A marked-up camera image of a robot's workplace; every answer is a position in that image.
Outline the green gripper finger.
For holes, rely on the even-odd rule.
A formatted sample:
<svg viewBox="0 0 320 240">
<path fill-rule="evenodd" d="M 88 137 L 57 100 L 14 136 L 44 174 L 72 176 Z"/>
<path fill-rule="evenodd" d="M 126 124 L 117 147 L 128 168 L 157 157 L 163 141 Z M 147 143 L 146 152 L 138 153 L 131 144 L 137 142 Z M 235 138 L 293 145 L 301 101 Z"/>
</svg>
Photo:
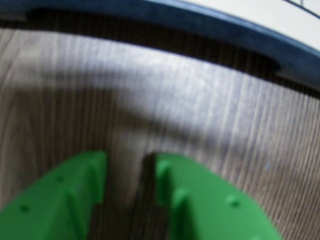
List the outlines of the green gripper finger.
<svg viewBox="0 0 320 240">
<path fill-rule="evenodd" d="M 246 193 L 184 155 L 153 152 L 142 160 L 136 196 L 138 240 L 279 240 Z"/>
<path fill-rule="evenodd" d="M 65 160 L 0 212 L 2 240 L 85 240 L 104 201 L 108 157 L 87 151 Z"/>
</svg>

